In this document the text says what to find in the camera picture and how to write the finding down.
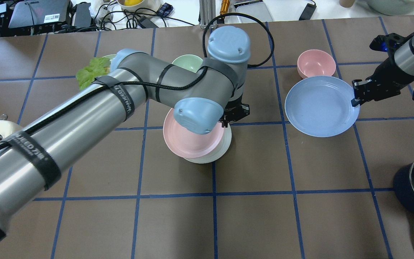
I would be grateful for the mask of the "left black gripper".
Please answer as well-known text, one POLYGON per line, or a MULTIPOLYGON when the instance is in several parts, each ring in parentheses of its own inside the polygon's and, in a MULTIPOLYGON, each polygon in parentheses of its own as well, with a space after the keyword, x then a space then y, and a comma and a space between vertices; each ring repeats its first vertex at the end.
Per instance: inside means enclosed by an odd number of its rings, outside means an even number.
POLYGON ((220 118, 222 128, 228 128, 230 122, 237 122, 250 115, 250 106, 242 102, 243 97, 229 101, 220 118))

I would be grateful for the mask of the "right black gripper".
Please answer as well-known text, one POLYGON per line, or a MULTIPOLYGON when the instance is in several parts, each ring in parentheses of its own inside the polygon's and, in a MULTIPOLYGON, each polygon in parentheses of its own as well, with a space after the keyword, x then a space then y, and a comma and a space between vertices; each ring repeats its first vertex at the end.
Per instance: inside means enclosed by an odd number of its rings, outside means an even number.
POLYGON ((350 101, 352 107, 363 105, 369 101, 380 101, 401 93, 401 89, 414 82, 414 75, 404 72, 396 64, 395 52, 406 46, 414 32, 407 37, 396 33, 378 35, 371 41, 369 47, 374 51, 384 51, 388 58, 383 61, 367 80, 352 80, 354 98, 350 101))

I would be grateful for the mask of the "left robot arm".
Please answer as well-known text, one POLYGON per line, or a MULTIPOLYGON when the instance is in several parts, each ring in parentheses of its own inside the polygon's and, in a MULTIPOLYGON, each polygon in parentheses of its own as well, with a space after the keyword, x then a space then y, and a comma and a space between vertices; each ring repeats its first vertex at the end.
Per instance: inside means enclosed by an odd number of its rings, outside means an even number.
POLYGON ((243 95, 251 41, 241 28, 223 26, 203 43, 197 72, 133 49, 119 51, 108 75, 0 142, 0 241, 11 218, 49 190, 74 162, 135 110, 156 100, 174 109, 175 120, 197 135, 213 134, 248 116, 243 95))

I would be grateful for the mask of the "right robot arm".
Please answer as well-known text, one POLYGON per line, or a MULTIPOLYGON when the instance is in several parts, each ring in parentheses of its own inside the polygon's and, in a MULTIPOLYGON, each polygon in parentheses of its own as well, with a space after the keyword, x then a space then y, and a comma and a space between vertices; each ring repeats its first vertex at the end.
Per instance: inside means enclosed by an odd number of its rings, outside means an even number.
POLYGON ((388 57, 365 80, 353 80, 353 107, 369 101, 380 101, 397 96, 414 82, 414 33, 404 37, 395 33, 378 35, 369 48, 384 51, 388 57))

